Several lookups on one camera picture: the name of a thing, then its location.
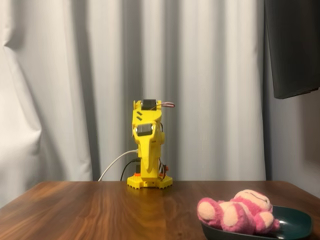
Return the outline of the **yellow gripper body with servo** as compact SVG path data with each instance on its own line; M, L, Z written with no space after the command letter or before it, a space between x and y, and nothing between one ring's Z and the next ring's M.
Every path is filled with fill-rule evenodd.
M150 138L152 144L163 145L165 133L161 122L133 123L132 137L137 146L140 145L141 138Z

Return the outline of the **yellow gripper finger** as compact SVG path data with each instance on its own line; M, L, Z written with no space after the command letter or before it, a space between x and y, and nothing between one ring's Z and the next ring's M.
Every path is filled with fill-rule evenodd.
M140 139L139 142L140 173L142 175L156 174L156 145L150 139Z

